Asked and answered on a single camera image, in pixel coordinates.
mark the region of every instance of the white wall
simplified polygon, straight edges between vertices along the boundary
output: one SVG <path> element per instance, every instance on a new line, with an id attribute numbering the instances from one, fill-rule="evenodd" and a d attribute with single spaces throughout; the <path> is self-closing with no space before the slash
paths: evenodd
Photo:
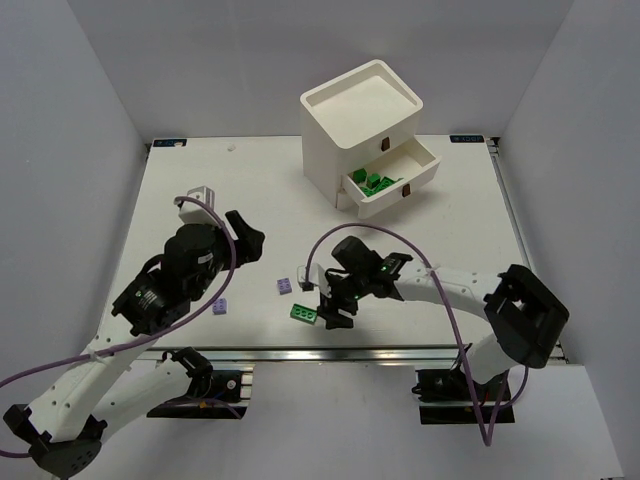
<path id="1" fill-rule="evenodd" d="M 144 167 L 141 139 L 64 0 L 0 0 L 0 378 L 95 331 Z M 28 403 L 60 370 L 0 391 Z M 0 448 L 25 451 L 0 424 Z M 0 477 L 31 478 L 0 459 Z"/>
<path id="2" fill-rule="evenodd" d="M 499 135 L 572 0 L 69 0 L 141 132 L 292 135 L 299 96 L 373 58 L 421 133 Z"/>
<path id="3" fill-rule="evenodd" d="M 502 140 L 540 273 L 567 303 L 629 479 L 640 478 L 640 3 L 576 0 Z"/>

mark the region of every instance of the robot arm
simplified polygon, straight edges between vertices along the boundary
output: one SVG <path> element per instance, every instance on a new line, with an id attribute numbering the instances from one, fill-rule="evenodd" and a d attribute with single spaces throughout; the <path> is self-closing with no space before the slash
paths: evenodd
<path id="1" fill-rule="evenodd" d="M 189 197 L 213 208 L 213 191 L 191 190 Z M 113 304 L 83 353 L 93 355 L 73 365 L 29 405 L 13 405 L 4 420 L 31 445 L 29 453 L 44 470 L 68 478 L 95 458 L 108 436 L 164 400 L 207 392 L 212 368 L 195 350 L 174 355 L 145 378 L 116 391 L 111 387 L 154 341 L 98 357 L 93 352 L 139 341 L 162 332 L 186 315 L 221 271 L 231 266 L 231 246 L 220 226 L 192 203 L 179 204 L 184 225 L 161 255 L 149 259 Z M 226 214 L 237 235 L 235 267 L 257 261 L 264 234 L 249 227 L 236 211 Z"/>
<path id="2" fill-rule="evenodd" d="M 345 313 L 355 315 L 358 301 L 369 294 L 442 304 L 431 270 L 410 255 L 392 253 L 383 259 L 352 236 L 331 255 L 342 270 L 325 271 L 314 264 L 309 276 L 320 287 L 318 316 L 325 319 L 327 329 L 353 328 L 353 319 Z M 302 267 L 298 280 L 309 289 L 305 274 Z M 488 321 L 493 329 L 467 352 L 478 385 L 515 365 L 546 365 L 569 312 L 529 269 L 511 265 L 504 273 L 481 275 L 438 268 L 437 275 L 453 308 Z"/>

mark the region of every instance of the drawer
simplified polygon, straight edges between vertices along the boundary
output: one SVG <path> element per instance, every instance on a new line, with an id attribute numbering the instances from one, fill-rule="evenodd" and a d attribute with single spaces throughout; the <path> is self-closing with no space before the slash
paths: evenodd
<path id="1" fill-rule="evenodd" d="M 364 166 L 367 176 L 377 173 L 394 180 L 393 185 L 368 196 L 361 188 L 365 184 L 357 184 L 350 173 L 342 176 L 342 188 L 358 205 L 358 218 L 368 218 L 433 180 L 439 165 L 440 157 L 414 137 Z"/>

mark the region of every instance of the cable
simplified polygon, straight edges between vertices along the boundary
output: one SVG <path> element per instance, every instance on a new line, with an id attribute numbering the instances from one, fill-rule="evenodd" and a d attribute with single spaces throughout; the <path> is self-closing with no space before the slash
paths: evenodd
<path id="1" fill-rule="evenodd" d="M 148 337 L 145 336 L 145 337 L 139 338 L 139 339 L 134 340 L 134 341 L 129 342 L 129 343 L 123 343 L 121 345 L 115 345 L 115 346 L 110 347 L 110 348 L 105 348 L 103 350 L 98 350 L 97 352 L 95 352 L 95 354 L 100 356 L 100 357 L 107 356 L 107 355 L 109 355 L 109 356 L 115 355 L 118 352 L 124 352 L 125 350 L 131 350 L 132 348 L 139 347 L 139 346 L 144 345 L 146 343 L 154 342 L 154 341 L 158 340 L 159 338 L 162 338 L 165 335 L 168 335 L 169 333 L 176 331 L 180 327 L 183 327 L 187 323 L 193 321 L 202 312 L 206 311 L 211 305 L 213 305 L 213 302 L 215 302 L 220 297 L 220 295 L 222 295 L 222 293 L 225 291 L 225 289 L 229 286 L 229 283 L 231 282 L 231 279 L 233 278 L 233 273 L 234 273 L 235 268 L 236 268 L 236 247 L 235 247 L 235 244 L 233 242 L 233 238 L 231 237 L 231 233 L 229 233 L 229 230 L 227 229 L 226 225 L 224 224 L 222 218 L 220 218 L 218 216 L 218 214 L 216 212 L 214 212 L 211 207 L 209 207 L 209 205 L 207 205 L 207 204 L 205 204 L 205 203 L 203 203 L 203 202 L 201 202 L 199 200 L 196 200 L 195 198 L 180 196 L 180 197 L 176 197 L 174 199 L 174 201 L 176 203 L 182 203 L 182 202 L 194 203 L 194 204 L 198 205 L 200 208 L 202 208 L 205 212 L 207 212 L 209 214 L 209 216 L 216 221 L 216 223 L 218 224 L 218 226 L 220 227 L 220 229 L 224 233 L 224 236 L 226 237 L 227 241 L 229 242 L 229 247 L 231 249 L 231 260 L 229 262 L 229 272 L 227 273 L 227 276 L 224 279 L 224 282 L 222 282 L 222 285 L 220 285 L 220 288 L 218 288 L 218 290 L 213 294 L 213 296 L 209 300 L 207 300 L 200 308 L 198 308 L 192 314 L 187 316 L 187 318 L 185 318 L 184 320 L 181 320 L 180 322 L 175 323 L 171 327 L 167 328 L 166 330 L 163 330 L 162 332 L 156 333 L 155 335 L 150 335 Z M 90 358 L 91 358 L 91 356 L 89 354 L 85 353 L 83 355 L 77 355 L 75 357 L 65 358 L 64 360 L 58 360 L 57 362 L 51 362 L 51 363 L 47 363 L 45 365 L 40 365 L 39 367 L 30 368 L 28 370 L 25 370 L 24 372 L 16 373 L 15 375 L 12 375 L 9 378 L 5 378 L 4 380 L 2 380 L 0 382 L 0 388 L 6 387 L 7 385 L 15 382 L 16 380 L 20 380 L 21 378 L 29 377 L 31 375 L 35 375 L 36 373 L 44 372 L 46 370 L 51 370 L 51 369 L 57 368 L 57 367 L 62 367 L 64 365 L 71 365 L 73 363 L 84 362 L 86 360 L 89 360 Z M 7 452 L 5 450 L 0 450 L 0 457 L 5 457 L 5 458 L 29 458 L 29 457 L 31 457 L 31 455 L 29 455 L 28 453 L 14 453 L 14 452 Z"/>
<path id="2" fill-rule="evenodd" d="M 520 388 L 518 389 L 516 394 L 513 397 L 511 397 L 511 400 L 509 400 L 504 405 L 500 405 L 500 410 L 504 410 L 505 408 L 509 408 L 511 405 L 513 405 L 514 403 L 516 403 L 518 401 L 518 399 L 522 396 L 525 387 L 527 386 L 527 381 L 528 380 L 529 380 L 529 367 L 525 366 L 524 367 L 524 375 L 522 377 L 522 383 L 520 384 Z"/>
<path id="3" fill-rule="evenodd" d="M 309 253 L 309 258 L 307 259 L 307 268 L 306 268 L 306 272 L 305 272 L 305 282 L 309 282 L 309 273 L 311 270 L 311 262 L 313 261 L 313 256 L 316 253 L 316 250 L 318 250 L 318 247 L 320 246 L 320 244 L 322 242 L 324 242 L 324 240 L 326 240 L 327 237 L 329 237 L 331 234 L 342 230 L 344 228 L 349 228 L 349 227 L 364 227 L 364 228 L 371 228 L 373 230 L 378 230 L 379 232 L 384 232 L 388 235 L 391 235 L 392 237 L 400 240 L 402 243 L 404 243 L 406 246 L 408 246 L 411 250 L 413 250 L 415 252 L 415 254 L 418 256 L 418 258 L 420 258 L 420 260 L 422 261 L 422 263 L 424 264 L 424 266 L 426 268 L 433 268 L 431 266 L 431 262 L 429 262 L 429 260 L 427 259 L 427 257 L 424 255 L 424 253 L 422 253 L 422 251 L 416 246 L 414 245 L 412 242 L 410 242 L 409 240 L 407 240 L 406 238 L 404 238 L 403 236 L 389 230 L 388 228 L 384 228 L 384 227 L 379 227 L 378 225 L 372 225 L 369 223 L 361 223 L 361 222 L 350 222 L 350 223 L 345 223 L 342 225 L 338 225 L 337 227 L 332 228 L 331 230 L 329 230 L 327 233 L 325 233 L 324 235 L 322 235 L 318 241 L 315 243 L 315 245 L 313 245 L 313 247 L 311 248 L 311 252 Z M 504 392 L 506 390 L 507 387 L 507 373 L 505 373 L 505 375 L 503 376 L 503 381 L 502 381 L 502 385 L 500 387 L 500 391 L 498 393 L 498 398 L 496 399 L 496 403 L 494 405 L 493 408 L 493 412 L 491 414 L 491 421 L 489 422 L 489 431 L 487 432 L 487 430 L 485 429 L 485 423 L 484 420 L 482 418 L 482 411 L 480 410 L 480 402 L 478 401 L 478 395 L 476 393 L 476 389 L 473 385 L 473 377 L 471 376 L 471 367 L 469 365 L 469 359 L 467 358 L 467 353 L 465 351 L 465 345 L 462 341 L 462 335 L 460 334 L 460 329 L 458 328 L 458 322 L 456 321 L 455 318 L 455 314 L 453 313 L 453 307 L 451 306 L 451 302 L 449 301 L 449 298 L 447 297 L 447 293 L 444 291 L 444 288 L 442 287 L 442 283 L 440 282 L 440 278 L 438 278 L 438 275 L 436 274 L 435 270 L 431 270 L 431 278 L 433 278 L 433 283 L 436 286 L 436 289 L 438 290 L 438 294 L 440 295 L 440 298 L 442 299 L 442 304 L 444 305 L 445 310 L 447 311 L 447 316 L 449 317 L 449 322 L 451 323 L 451 328 L 453 330 L 453 336 L 456 339 L 456 345 L 458 346 L 458 351 L 460 352 L 460 359 L 462 360 L 462 365 L 464 367 L 464 376 L 465 376 L 465 380 L 467 382 L 467 388 L 469 389 L 469 395 L 471 396 L 471 403 L 473 405 L 473 412 L 476 416 L 476 420 L 478 421 L 478 428 L 480 429 L 480 435 L 482 436 L 482 441 L 484 442 L 484 444 L 489 447 L 491 446 L 491 440 L 493 437 L 493 428 L 495 425 L 495 420 L 496 417 L 498 415 L 498 411 L 500 410 L 500 404 L 502 403 L 502 398 L 504 397 Z"/>

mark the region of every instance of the white table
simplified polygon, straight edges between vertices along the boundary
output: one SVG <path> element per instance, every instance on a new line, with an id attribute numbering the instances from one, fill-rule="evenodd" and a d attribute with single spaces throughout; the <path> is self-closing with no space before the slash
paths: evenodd
<path id="1" fill-rule="evenodd" d="M 419 139 L 442 155 L 435 180 L 370 222 L 406 236 L 436 264 L 497 273 L 511 263 L 522 263 L 487 146 L 452 144 L 448 136 Z M 180 227 L 173 198 L 203 184 L 215 190 L 218 213 L 238 210 L 252 227 L 265 232 L 264 255 L 237 271 L 223 295 L 227 315 L 207 312 L 157 347 L 241 350 L 454 343 L 444 309 L 424 303 L 365 298 L 353 330 L 327 331 L 322 319 L 309 326 L 289 318 L 294 302 L 318 305 L 317 292 L 301 292 L 295 284 L 296 269 L 305 263 L 311 246 L 331 227 L 357 220 L 355 208 L 335 210 L 303 176 L 298 137 L 193 138 L 184 147 L 152 148 L 104 315 L 110 315 L 111 303 L 142 264 L 162 252 L 164 242 Z M 384 234 L 349 229 L 331 237 L 317 260 L 338 266 L 329 253 L 349 234 L 360 236 L 382 256 L 407 251 Z M 294 284 L 293 294 L 278 294 L 276 280 L 283 277 Z M 220 282 L 219 277 L 206 295 Z M 458 318 L 465 341 L 477 341 L 490 332 L 478 318 L 463 313 Z"/>

